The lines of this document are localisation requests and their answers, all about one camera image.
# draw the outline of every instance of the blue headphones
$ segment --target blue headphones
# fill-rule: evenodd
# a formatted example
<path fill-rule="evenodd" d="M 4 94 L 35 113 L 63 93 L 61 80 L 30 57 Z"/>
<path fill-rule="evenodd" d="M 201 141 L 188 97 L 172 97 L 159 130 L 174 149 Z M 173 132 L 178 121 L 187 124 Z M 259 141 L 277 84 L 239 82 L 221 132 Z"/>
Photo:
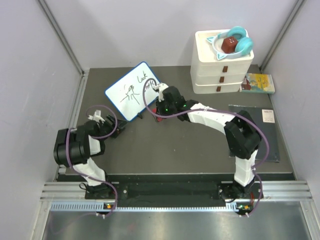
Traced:
<path fill-rule="evenodd" d="M 207 37 L 207 41 L 212 44 L 213 52 L 216 54 L 216 58 L 218 60 L 221 59 L 237 59 L 242 56 L 248 55 L 253 46 L 254 42 L 250 37 L 246 37 L 247 31 L 241 27 L 241 26 L 235 26 L 231 28 L 229 31 L 224 31 L 219 33 L 217 36 L 210 36 Z M 224 53 L 220 52 L 216 49 L 215 43 L 217 42 L 218 39 L 221 38 L 228 38 L 228 37 L 235 37 L 239 42 L 235 47 L 235 52 L 234 53 Z"/>

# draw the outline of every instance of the brown cube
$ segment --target brown cube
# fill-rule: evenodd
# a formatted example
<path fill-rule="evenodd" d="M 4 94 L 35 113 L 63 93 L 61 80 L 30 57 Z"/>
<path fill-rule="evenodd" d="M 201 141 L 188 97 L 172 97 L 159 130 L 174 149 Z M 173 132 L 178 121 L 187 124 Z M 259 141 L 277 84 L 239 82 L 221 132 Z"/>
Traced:
<path fill-rule="evenodd" d="M 225 54 L 232 54 L 235 51 L 237 44 L 238 40 L 234 36 L 230 36 L 223 40 L 221 49 Z"/>

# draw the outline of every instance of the gray floor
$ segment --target gray floor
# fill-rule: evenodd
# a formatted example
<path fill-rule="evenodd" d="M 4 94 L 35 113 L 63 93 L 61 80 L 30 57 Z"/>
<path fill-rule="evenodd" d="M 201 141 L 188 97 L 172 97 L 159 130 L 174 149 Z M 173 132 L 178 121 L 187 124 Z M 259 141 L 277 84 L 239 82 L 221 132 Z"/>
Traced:
<path fill-rule="evenodd" d="M 234 212 L 116 212 L 103 220 L 51 212 L 43 240 L 311 240 L 298 202 L 262 202 L 250 218 Z"/>
<path fill-rule="evenodd" d="M 94 68 L 89 72 L 81 105 L 78 125 L 87 121 L 85 112 L 92 105 L 111 107 L 120 113 L 105 96 L 105 89 L 130 71 L 131 68 Z M 195 94 L 189 66 L 152 67 L 157 78 L 176 86 L 186 100 L 193 99 L 215 109 L 228 110 L 228 105 L 271 108 L 267 94 L 220 93 Z M 154 173 L 234 173 L 235 161 L 229 157 L 226 137 L 200 124 L 181 122 L 177 118 L 157 123 L 144 112 L 116 139 L 107 139 L 106 152 L 94 158 L 109 174 Z M 280 163 L 267 162 L 259 173 L 292 173 L 284 141 L 277 129 Z"/>

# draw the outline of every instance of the table top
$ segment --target table top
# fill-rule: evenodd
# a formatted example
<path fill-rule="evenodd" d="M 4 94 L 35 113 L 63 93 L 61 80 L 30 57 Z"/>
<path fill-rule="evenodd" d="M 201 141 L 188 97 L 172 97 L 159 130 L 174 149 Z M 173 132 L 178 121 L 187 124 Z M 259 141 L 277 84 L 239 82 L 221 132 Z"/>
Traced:
<path fill-rule="evenodd" d="M 272 108 L 267 94 L 219 93 L 195 94 L 192 89 L 190 66 L 151 67 L 157 78 L 179 89 L 186 100 L 196 100 L 214 109 L 228 110 L 229 105 Z M 86 109 L 92 105 L 106 105 L 121 114 L 105 96 L 105 89 L 129 72 L 131 67 L 92 68 L 81 104 L 78 125 L 86 118 Z M 252 66 L 250 73 L 259 69 Z M 109 114 L 102 110 L 102 116 Z M 234 173 L 235 159 L 229 157 L 226 137 L 204 125 L 181 122 L 177 118 L 156 122 L 148 112 L 143 119 L 135 118 L 116 138 L 105 141 L 104 155 L 94 157 L 96 164 L 108 174 L 195 174 Z M 280 162 L 266 162 L 258 173 L 292 173 L 293 168 L 281 136 L 276 127 Z"/>

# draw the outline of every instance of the white sticker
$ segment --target white sticker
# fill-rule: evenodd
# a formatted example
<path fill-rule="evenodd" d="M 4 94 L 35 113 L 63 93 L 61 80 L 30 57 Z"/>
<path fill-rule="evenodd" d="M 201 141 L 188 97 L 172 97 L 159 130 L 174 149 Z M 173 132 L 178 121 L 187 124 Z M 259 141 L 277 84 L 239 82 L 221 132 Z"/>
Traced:
<path fill-rule="evenodd" d="M 275 123 L 275 115 L 273 110 L 262 109 L 262 120 L 264 123 Z"/>

